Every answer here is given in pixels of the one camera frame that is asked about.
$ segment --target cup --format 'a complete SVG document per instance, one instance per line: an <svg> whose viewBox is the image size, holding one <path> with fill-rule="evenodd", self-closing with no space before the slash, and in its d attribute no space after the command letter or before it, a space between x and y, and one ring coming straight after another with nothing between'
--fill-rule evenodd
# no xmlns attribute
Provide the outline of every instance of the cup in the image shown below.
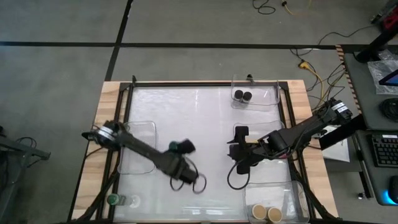
<svg viewBox="0 0 398 224"><path fill-rule="evenodd" d="M253 215L253 217L255 219L263 220L267 216L267 209L260 204L256 204L256 205L253 205L253 207L251 209L251 214Z"/></svg>
<svg viewBox="0 0 398 224"><path fill-rule="evenodd" d="M267 218L273 223L279 223L282 221L282 212L278 208L268 208Z"/></svg>

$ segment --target concrete floor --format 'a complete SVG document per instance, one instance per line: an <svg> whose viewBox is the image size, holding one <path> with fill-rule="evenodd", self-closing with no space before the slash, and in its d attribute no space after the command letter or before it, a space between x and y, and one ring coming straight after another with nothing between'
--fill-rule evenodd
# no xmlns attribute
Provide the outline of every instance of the concrete floor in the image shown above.
<svg viewBox="0 0 398 224"><path fill-rule="evenodd" d="M0 41L114 42L126 3L3 0ZM249 0L136 0L123 42L316 44L328 32L349 34L368 26L384 3L313 1L311 10L290 16L280 2L270 1L277 11L263 16ZM289 5L299 10L306 1ZM366 29L348 39L331 35L322 44L367 44L377 35L376 29ZM0 125L10 138L32 136L38 148L52 152L49 161L28 170L15 221L66 220L86 147L80 133L90 129L112 50L0 46ZM334 50L314 50L304 59L323 78L340 62ZM304 79L306 86L312 85L315 78L297 68L299 62L288 50L278 49L121 48L112 80L130 80L131 75L139 80L219 80L251 73L258 78ZM348 87L344 77L339 83ZM309 94L319 96L320 86ZM357 113L347 88L337 98ZM356 200L354 193L362 190L355 175L331 173L330 182L342 218L381 223L398 219L398 208Z"/></svg>

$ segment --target transparent tray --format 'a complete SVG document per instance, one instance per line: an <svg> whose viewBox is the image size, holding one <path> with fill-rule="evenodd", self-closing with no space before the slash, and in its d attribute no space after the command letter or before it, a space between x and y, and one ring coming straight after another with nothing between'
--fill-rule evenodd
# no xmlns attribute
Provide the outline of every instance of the transparent tray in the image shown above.
<svg viewBox="0 0 398 224"><path fill-rule="evenodd" d="M233 75L231 82L231 99L233 108L247 110L264 110L264 106L277 105L280 100L279 82L266 82L239 75ZM234 97L235 92L250 92L251 99L243 101Z"/></svg>
<svg viewBox="0 0 398 224"><path fill-rule="evenodd" d="M234 124L233 128L234 136L235 136L235 127L237 126L247 126L249 128L249 135L246 136L246 142L257 141L261 137L269 134L271 131L285 128L283 122L281 121L272 121L268 123L256 123L256 124L236 123Z"/></svg>
<svg viewBox="0 0 398 224"><path fill-rule="evenodd" d="M252 215L253 205L260 204L270 209L278 208L282 212L279 223L308 223L308 205L302 185L297 181L279 183L249 183L244 189L246 213L251 223L267 223L258 220Z"/></svg>
<svg viewBox="0 0 398 224"><path fill-rule="evenodd" d="M157 148L156 125L153 121L128 122L124 126L135 138ZM154 169L155 165L152 161L130 149L121 149L118 166L120 174L148 174Z"/></svg>

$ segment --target white label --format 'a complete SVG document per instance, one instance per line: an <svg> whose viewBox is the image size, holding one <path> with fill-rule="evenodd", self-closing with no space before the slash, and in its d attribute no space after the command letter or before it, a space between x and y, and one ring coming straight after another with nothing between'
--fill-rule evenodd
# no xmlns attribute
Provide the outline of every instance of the white label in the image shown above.
<svg viewBox="0 0 398 224"><path fill-rule="evenodd" d="M398 138L398 136L391 135L391 134L383 134L382 135L384 138Z"/></svg>
<svg viewBox="0 0 398 224"><path fill-rule="evenodd" d="M339 113L341 113L341 112L343 112L344 110L348 110L348 108L347 108L346 106L344 106L344 107L338 109L337 111L338 111Z"/></svg>
<svg viewBox="0 0 398 224"><path fill-rule="evenodd" d="M336 110L337 108L341 108L342 106L344 106L344 103L343 103L343 102L338 103L338 104L335 105L335 106L332 106L331 109L332 109L332 110Z"/></svg>

